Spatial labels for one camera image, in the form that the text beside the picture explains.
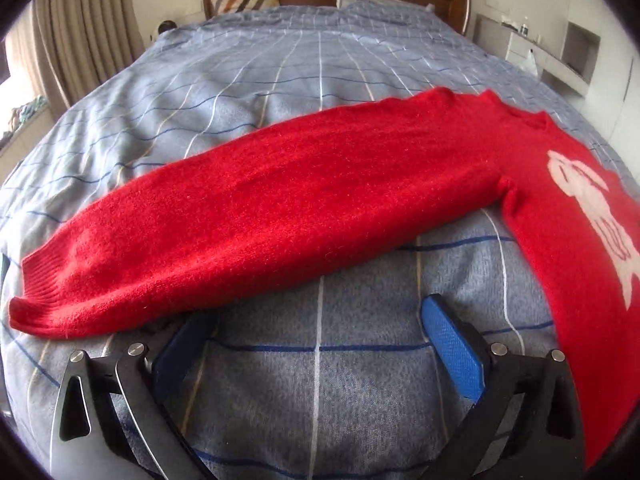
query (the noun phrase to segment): metal pin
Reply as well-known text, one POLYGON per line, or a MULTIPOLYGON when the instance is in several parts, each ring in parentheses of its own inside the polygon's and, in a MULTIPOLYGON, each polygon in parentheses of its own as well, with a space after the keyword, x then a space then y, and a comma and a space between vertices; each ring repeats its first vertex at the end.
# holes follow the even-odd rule
POLYGON ((507 355, 508 351, 509 349, 502 343, 491 344, 491 353, 494 355, 499 355, 499 356, 507 355))
POLYGON ((82 361, 83 358, 84 358, 84 351, 83 350, 75 350, 71 354, 71 357, 69 358, 69 360, 72 363, 78 363, 78 362, 82 361))
POLYGON ((557 348, 551 351, 551 357, 554 361, 558 361, 561 363, 566 358, 564 352, 558 350, 557 348))
POLYGON ((133 343, 133 345, 129 346, 127 350, 127 354, 131 356, 136 356, 142 354, 145 351, 145 346, 142 343, 133 343))

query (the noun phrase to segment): red sweater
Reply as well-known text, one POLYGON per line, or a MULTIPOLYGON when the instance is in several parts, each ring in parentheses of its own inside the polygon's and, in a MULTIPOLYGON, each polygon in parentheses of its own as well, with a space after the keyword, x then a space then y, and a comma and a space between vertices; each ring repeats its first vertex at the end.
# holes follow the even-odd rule
POLYGON ((640 392, 640 212, 544 112, 435 89, 256 131, 141 176, 22 263, 14 328, 125 330, 296 285, 500 201, 543 285, 592 462, 640 392))

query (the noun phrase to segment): bed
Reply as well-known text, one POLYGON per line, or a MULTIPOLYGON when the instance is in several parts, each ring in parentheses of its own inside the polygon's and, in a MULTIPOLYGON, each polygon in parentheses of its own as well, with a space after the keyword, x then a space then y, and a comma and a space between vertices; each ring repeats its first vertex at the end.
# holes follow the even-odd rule
MULTIPOLYGON (((436 13, 282 0, 290 5, 169 31, 73 106, 4 183, 4 378, 18 434, 45 466, 72 350, 106 355, 161 328, 69 341, 12 330, 6 306, 22 291, 20 261, 78 210, 154 168, 329 107, 436 86, 491 88, 509 104, 546 110, 640 197, 619 156, 578 112, 459 34, 469 0, 409 1, 435 3, 436 13)), ((214 176, 202 178, 215 186, 214 176)), ((488 208, 321 283, 222 309, 166 407, 221 479, 417 478, 469 407, 421 330, 418 298, 430 292, 443 294, 489 342, 532 355, 557 345, 539 283, 498 210, 488 208)), ((126 409, 114 402, 140 462, 152 468, 126 409)), ((498 433, 496 450, 507 434, 498 433)))

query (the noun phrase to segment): beige curtain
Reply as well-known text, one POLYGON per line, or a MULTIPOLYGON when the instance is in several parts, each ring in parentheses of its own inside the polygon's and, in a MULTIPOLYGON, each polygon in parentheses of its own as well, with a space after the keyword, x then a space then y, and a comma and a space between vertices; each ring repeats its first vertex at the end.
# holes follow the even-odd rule
POLYGON ((6 42, 56 118, 144 50, 131 0, 33 0, 6 42))

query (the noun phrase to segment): bottle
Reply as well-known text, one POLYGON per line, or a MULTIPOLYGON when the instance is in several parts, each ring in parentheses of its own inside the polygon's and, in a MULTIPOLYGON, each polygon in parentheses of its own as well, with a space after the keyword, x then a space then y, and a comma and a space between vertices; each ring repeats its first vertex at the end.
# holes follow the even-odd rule
POLYGON ((524 17, 524 22, 522 23, 522 25, 520 26, 520 33, 521 35, 523 35, 525 38, 527 37, 527 35, 529 34, 529 25, 527 25, 527 20, 528 18, 525 16, 524 17))

